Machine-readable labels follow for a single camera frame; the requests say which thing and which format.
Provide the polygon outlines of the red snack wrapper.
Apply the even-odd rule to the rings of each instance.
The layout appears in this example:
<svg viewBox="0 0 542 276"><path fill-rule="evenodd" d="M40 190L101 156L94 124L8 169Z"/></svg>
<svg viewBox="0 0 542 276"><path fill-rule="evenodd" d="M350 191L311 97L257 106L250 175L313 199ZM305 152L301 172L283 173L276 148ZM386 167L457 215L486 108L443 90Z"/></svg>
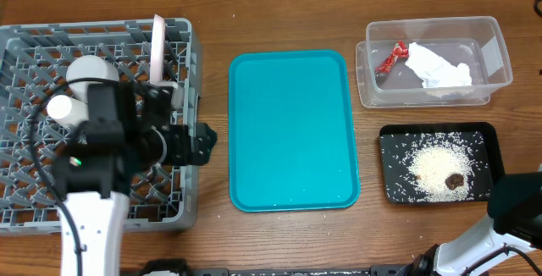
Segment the red snack wrapper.
<svg viewBox="0 0 542 276"><path fill-rule="evenodd" d="M408 59L410 56L409 50L403 41L398 41L390 55L374 70L377 74L387 74L395 66L399 59Z"/></svg>

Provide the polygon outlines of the brown food scrap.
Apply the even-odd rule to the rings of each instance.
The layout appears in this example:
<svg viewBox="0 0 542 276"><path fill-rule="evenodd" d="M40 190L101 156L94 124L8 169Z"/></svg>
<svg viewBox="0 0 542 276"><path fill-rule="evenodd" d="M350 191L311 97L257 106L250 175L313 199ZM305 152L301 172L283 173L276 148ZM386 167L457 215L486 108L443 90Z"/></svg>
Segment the brown food scrap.
<svg viewBox="0 0 542 276"><path fill-rule="evenodd" d="M450 174L445 179L445 185L449 190L455 190L458 187L464 186L464 176L459 173Z"/></svg>

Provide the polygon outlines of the white paper cup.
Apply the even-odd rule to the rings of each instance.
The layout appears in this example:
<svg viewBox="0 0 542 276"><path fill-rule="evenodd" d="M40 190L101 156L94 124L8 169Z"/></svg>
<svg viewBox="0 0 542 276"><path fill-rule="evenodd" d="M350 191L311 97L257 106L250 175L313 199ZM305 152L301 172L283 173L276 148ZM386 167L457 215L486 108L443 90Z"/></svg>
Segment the white paper cup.
<svg viewBox="0 0 542 276"><path fill-rule="evenodd" d="M66 95L57 95L47 103L47 114L64 128L77 127L89 119L85 103Z"/></svg>

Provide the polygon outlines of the small white dish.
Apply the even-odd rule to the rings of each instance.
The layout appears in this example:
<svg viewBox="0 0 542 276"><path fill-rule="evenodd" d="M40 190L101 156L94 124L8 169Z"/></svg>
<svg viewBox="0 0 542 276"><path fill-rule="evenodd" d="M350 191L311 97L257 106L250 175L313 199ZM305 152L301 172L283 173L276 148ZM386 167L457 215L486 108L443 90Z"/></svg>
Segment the small white dish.
<svg viewBox="0 0 542 276"><path fill-rule="evenodd" d="M170 106L173 110L183 108L185 90L184 87L175 81L162 81L158 83L159 89L169 97Z"/></svg>

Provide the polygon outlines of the large white plate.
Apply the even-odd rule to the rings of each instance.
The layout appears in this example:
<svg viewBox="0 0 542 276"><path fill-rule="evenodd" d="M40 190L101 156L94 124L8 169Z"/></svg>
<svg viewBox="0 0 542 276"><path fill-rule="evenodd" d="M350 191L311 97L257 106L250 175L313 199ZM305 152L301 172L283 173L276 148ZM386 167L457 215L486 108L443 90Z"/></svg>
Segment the large white plate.
<svg viewBox="0 0 542 276"><path fill-rule="evenodd" d="M163 56L165 43L164 18L155 14L152 24L152 40L150 52L150 76L149 82L157 86L163 81Z"/></svg>

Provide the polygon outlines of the white tissue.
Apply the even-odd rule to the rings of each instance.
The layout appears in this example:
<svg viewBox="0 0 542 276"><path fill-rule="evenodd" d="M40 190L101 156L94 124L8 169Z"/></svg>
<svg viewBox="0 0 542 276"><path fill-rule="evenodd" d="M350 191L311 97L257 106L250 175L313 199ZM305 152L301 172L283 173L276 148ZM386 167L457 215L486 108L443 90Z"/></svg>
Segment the white tissue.
<svg viewBox="0 0 542 276"><path fill-rule="evenodd" d="M472 77L466 63L452 65L435 52L417 43L408 46L406 66L422 81L423 88L470 86Z"/></svg>

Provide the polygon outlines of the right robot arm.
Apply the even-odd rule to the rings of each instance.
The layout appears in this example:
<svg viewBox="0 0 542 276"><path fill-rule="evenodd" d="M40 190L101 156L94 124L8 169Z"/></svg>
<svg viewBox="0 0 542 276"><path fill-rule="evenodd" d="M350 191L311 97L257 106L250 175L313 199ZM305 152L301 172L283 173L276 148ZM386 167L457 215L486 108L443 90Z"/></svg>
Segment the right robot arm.
<svg viewBox="0 0 542 276"><path fill-rule="evenodd" d="M399 275L483 275L514 256L541 274L528 254L541 248L541 172L500 178L487 214L453 241L435 245Z"/></svg>

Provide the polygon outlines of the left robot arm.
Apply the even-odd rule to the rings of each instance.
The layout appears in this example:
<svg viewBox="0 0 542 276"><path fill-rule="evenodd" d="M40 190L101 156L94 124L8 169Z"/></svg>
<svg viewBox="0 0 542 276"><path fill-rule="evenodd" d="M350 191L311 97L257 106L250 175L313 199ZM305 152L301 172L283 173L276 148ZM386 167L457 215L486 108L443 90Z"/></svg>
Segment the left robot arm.
<svg viewBox="0 0 542 276"><path fill-rule="evenodd" d="M202 166L217 141L204 123L171 124L184 91L85 78L88 119L53 163L63 275L117 275L133 177L156 163Z"/></svg>

